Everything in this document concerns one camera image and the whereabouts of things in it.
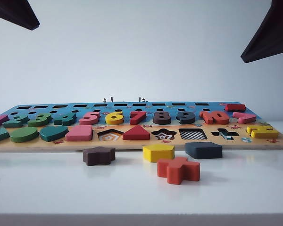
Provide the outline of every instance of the small printed crab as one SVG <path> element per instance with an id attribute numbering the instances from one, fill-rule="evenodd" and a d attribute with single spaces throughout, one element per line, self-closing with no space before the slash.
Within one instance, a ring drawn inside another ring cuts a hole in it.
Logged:
<path id="1" fill-rule="evenodd" d="M 276 140 L 276 139 L 266 140 L 266 141 L 269 141 L 270 143 L 278 143 L 278 142 L 280 142 L 279 140 Z"/>
<path id="2" fill-rule="evenodd" d="M 143 124 L 142 125 L 144 128 L 152 128 L 153 127 L 153 124 L 151 124 L 151 125 L 145 125 L 145 124 Z"/>
<path id="3" fill-rule="evenodd" d="M 226 126 L 226 127 L 229 127 L 231 129 L 241 129 L 242 127 L 240 126 L 237 126 L 237 125 L 234 125 L 234 126 Z"/>
<path id="4" fill-rule="evenodd" d="M 58 144 L 62 144 L 62 143 L 64 143 L 64 141 L 63 141 L 63 140 L 53 141 L 53 143 L 54 143 L 55 145 L 58 145 Z"/>

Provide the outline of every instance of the red cross-shaped piece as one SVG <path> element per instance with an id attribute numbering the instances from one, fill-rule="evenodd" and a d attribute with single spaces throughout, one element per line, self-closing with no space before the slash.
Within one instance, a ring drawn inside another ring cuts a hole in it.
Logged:
<path id="1" fill-rule="evenodd" d="M 174 159 L 159 159 L 157 161 L 157 176 L 167 178 L 169 184 L 179 185 L 183 180 L 199 181 L 200 163 L 188 161 L 185 157 Z"/>

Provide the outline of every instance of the yellow puzzle piece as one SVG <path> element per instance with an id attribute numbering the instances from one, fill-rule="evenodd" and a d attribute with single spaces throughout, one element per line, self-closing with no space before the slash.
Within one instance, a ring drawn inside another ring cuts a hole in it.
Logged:
<path id="1" fill-rule="evenodd" d="M 150 162 L 157 162 L 158 159 L 174 159 L 173 145 L 148 145 L 142 147 L 143 158 Z"/>
<path id="2" fill-rule="evenodd" d="M 276 139 L 279 135 L 279 132 L 271 126 L 248 126 L 246 132 L 250 133 L 252 138 Z"/>

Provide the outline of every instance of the white table surface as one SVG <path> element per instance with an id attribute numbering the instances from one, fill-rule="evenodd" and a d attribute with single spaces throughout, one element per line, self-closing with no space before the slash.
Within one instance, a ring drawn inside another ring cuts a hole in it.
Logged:
<path id="1" fill-rule="evenodd" d="M 283 133 L 283 122 L 270 122 Z M 283 150 L 224 151 L 171 185 L 142 152 L 0 153 L 0 225 L 283 225 Z"/>

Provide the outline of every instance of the wooden number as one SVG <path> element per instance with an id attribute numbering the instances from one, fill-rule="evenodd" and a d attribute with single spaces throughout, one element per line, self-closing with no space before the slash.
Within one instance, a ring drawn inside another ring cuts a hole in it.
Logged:
<path id="1" fill-rule="evenodd" d="M 123 112 L 112 112 L 106 115 L 105 121 L 108 125 L 119 125 L 124 122 Z"/>
<path id="2" fill-rule="evenodd" d="M 24 123 L 28 122 L 27 115 L 14 116 L 14 119 L 4 122 L 2 125 L 4 128 L 17 128 L 22 127 Z"/>
<path id="3" fill-rule="evenodd" d="M 195 122 L 195 114 L 193 112 L 178 112 L 177 120 L 179 120 L 180 124 L 191 124 Z"/>
<path id="4" fill-rule="evenodd" d="M 130 125 L 137 125 L 147 117 L 146 112 L 130 112 Z"/>
<path id="5" fill-rule="evenodd" d="M 99 112 L 87 112 L 82 119 L 79 120 L 80 125 L 93 125 L 98 123 L 100 117 Z"/>
<path id="6" fill-rule="evenodd" d="M 158 125 L 166 125 L 171 123 L 169 112 L 155 112 L 153 122 Z"/>
<path id="7" fill-rule="evenodd" d="M 41 113 L 37 115 L 35 120 L 28 121 L 28 126 L 40 127 L 45 126 L 51 121 L 52 117 L 50 113 Z"/>

